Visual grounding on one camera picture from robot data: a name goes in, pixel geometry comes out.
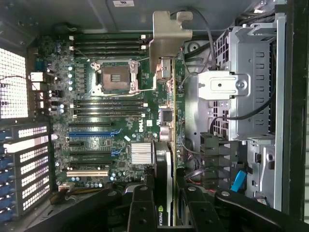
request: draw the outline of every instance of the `mounting hole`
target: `mounting hole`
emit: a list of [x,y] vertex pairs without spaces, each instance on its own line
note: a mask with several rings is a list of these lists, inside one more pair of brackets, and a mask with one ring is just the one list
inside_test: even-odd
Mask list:
[[146,224],[146,222],[147,222],[147,221],[146,221],[145,219],[143,219],[143,220],[139,220],[139,224],[140,224],[140,225],[142,225],[142,224]]
[[205,223],[208,225],[208,224],[212,224],[213,221],[212,220],[205,220]]
[[268,160],[269,160],[269,161],[272,161],[273,159],[274,159],[273,155],[268,154]]

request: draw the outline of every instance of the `green circuit board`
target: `green circuit board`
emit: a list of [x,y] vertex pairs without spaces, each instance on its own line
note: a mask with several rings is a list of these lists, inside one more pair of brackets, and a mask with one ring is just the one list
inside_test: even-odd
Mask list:
[[[102,38],[102,35],[92,35],[91,38],[84,38],[83,35],[79,37],[82,41],[90,41],[96,38]],[[133,35],[108,35],[109,39],[132,39],[136,38]],[[57,184],[64,182],[74,182],[76,187],[97,187],[104,186],[107,182],[140,182],[143,181],[145,169],[148,165],[132,165],[130,145],[132,143],[151,143],[152,141],[159,141],[160,126],[157,123],[159,119],[159,107],[175,102],[175,125],[176,125],[176,167],[183,166],[182,157],[180,154],[180,135],[179,126],[184,119],[184,93],[178,89],[184,75],[183,62],[176,59],[175,62],[175,78],[171,82],[172,88],[169,88],[166,82],[158,82],[156,90],[145,91],[130,97],[109,97],[97,96],[94,93],[94,88],[97,86],[96,71],[91,67],[92,62],[100,63],[106,57],[92,57],[84,55],[83,52],[73,53],[70,50],[72,41],[69,38],[53,38],[44,36],[39,39],[39,56],[36,61],[36,71],[42,71],[48,67],[53,70],[54,74],[51,78],[49,89],[57,90],[61,93],[60,97],[52,96],[50,101],[59,101],[62,104],[63,111],[59,107],[50,111],[53,129],[58,135],[55,140],[55,165],[56,165],[56,181]],[[132,57],[119,58],[107,57],[101,65],[106,67],[124,67],[127,65],[126,59],[140,60],[148,57],[148,54],[141,54],[140,56],[133,55]],[[139,81],[139,89],[150,89],[153,86],[154,74],[150,72],[149,60],[144,59],[139,62],[137,79]],[[114,91],[113,94],[121,94],[122,91]],[[98,116],[92,113],[96,111],[89,111],[86,108],[82,111],[83,114],[78,115],[80,109],[77,109],[78,102],[82,106],[91,107],[97,106],[99,109],[101,102],[129,102],[128,107],[124,111],[124,115],[113,115],[116,111],[113,106],[111,114],[106,116]],[[142,116],[132,116],[127,112],[135,110],[137,102],[143,105]],[[71,127],[72,123],[95,123],[91,127]],[[70,132],[116,132],[113,136],[80,136],[71,137]],[[91,154],[91,152],[101,152],[109,154],[102,156],[101,154]],[[82,156],[72,155],[72,153],[83,153]],[[109,175],[105,177],[67,177],[66,172],[70,168],[76,168],[78,164],[79,170],[108,170]]]

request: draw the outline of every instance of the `motherboard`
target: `motherboard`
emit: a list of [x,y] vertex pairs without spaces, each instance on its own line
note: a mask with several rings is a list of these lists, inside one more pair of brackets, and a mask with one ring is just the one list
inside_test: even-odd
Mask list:
[[142,182],[154,142],[167,142],[174,172],[184,166],[184,65],[162,59],[151,73],[150,35],[44,36],[38,40],[33,86],[37,113],[53,125],[56,184],[104,188]]

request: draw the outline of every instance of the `blue tab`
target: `blue tab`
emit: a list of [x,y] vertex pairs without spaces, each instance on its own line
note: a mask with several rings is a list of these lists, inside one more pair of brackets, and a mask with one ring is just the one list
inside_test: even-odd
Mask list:
[[231,190],[234,192],[238,192],[238,190],[240,189],[240,187],[242,186],[242,183],[245,181],[246,179],[246,173],[244,171],[239,171],[237,173],[237,176],[235,178],[234,184],[231,187]]

